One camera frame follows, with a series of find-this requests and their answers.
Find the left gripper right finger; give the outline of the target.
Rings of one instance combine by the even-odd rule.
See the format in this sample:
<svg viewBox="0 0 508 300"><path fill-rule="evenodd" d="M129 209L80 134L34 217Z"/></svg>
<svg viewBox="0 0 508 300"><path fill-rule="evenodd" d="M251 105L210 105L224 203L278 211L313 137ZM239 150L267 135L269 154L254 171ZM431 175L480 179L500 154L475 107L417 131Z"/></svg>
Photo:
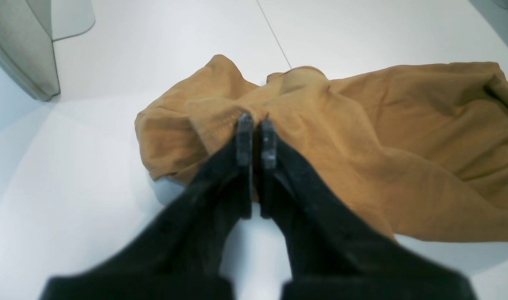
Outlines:
<svg viewBox="0 0 508 300"><path fill-rule="evenodd" d="M378 233L263 120L260 214L282 231L292 279L283 300L475 300L466 277Z"/></svg>

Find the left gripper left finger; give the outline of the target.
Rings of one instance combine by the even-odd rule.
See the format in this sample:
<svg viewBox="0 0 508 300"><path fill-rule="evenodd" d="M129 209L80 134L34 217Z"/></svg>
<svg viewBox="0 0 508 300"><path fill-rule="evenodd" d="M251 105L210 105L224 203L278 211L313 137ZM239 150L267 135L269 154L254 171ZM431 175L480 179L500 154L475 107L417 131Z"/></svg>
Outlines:
<svg viewBox="0 0 508 300"><path fill-rule="evenodd" d="M48 281L42 300L232 300L219 275L226 239L251 217L254 122L233 138L132 243L91 270Z"/></svg>

